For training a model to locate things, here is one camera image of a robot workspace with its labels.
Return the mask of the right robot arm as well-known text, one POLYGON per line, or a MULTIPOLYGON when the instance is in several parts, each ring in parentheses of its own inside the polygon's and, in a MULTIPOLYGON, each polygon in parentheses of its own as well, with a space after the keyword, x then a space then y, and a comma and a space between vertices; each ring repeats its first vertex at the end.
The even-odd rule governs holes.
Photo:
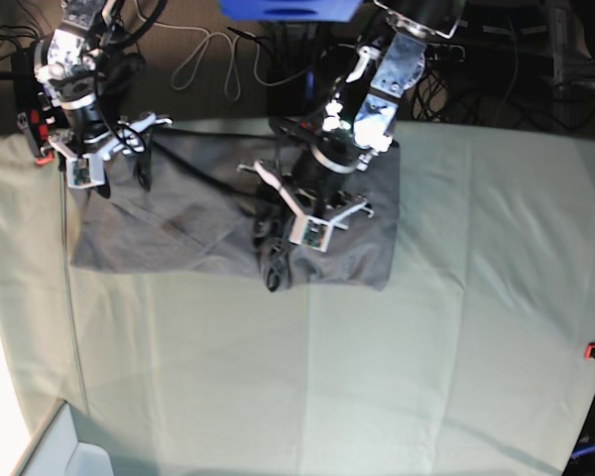
POLYGON ((135 162, 143 190, 152 186, 149 137, 156 127, 172 125, 167 115, 144 112, 130 120, 119 100, 147 66, 132 46, 162 16, 157 2, 133 32, 122 24, 121 1, 64 1, 59 26, 33 46, 32 74, 41 101, 41 124, 28 126, 31 149, 40 162, 58 159, 72 189, 110 195, 107 163, 119 155, 135 162))

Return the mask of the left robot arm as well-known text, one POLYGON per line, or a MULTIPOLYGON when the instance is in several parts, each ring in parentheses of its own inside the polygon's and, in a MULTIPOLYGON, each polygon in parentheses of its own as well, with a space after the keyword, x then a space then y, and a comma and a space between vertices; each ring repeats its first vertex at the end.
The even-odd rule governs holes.
POLYGON ((281 152, 258 160, 251 171, 263 200, 253 241, 263 282, 270 292, 293 283, 291 253, 327 253, 374 206, 365 192, 347 184, 357 172, 391 148, 405 93, 420 81, 430 41, 451 39, 461 20, 462 1, 378 1, 378 13, 362 32, 355 58, 339 76, 306 129, 296 120, 273 118, 278 141, 295 142, 300 152, 288 166, 281 152))

